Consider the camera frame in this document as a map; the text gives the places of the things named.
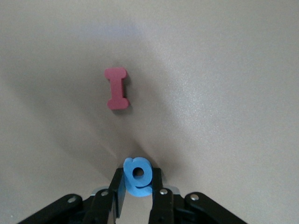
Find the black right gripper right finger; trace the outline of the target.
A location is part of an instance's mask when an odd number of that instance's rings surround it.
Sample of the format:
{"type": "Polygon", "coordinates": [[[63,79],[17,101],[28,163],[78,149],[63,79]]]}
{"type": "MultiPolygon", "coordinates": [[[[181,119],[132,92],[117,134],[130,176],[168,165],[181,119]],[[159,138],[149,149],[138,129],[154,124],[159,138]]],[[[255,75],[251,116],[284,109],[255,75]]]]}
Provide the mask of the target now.
{"type": "Polygon", "coordinates": [[[245,221],[200,192],[185,197],[163,186],[162,171],[153,169],[150,224],[244,224],[245,221]]]}

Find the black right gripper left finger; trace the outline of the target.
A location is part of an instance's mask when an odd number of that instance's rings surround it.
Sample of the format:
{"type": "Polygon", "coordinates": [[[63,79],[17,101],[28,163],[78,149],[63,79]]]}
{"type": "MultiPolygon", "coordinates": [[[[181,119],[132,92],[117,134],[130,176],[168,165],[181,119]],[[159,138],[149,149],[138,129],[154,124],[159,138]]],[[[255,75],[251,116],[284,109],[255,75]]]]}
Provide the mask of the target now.
{"type": "Polygon", "coordinates": [[[114,224],[121,215],[126,193],[122,168],[115,171],[107,188],[102,188],[83,200],[68,194],[52,202],[21,224],[114,224]]]}

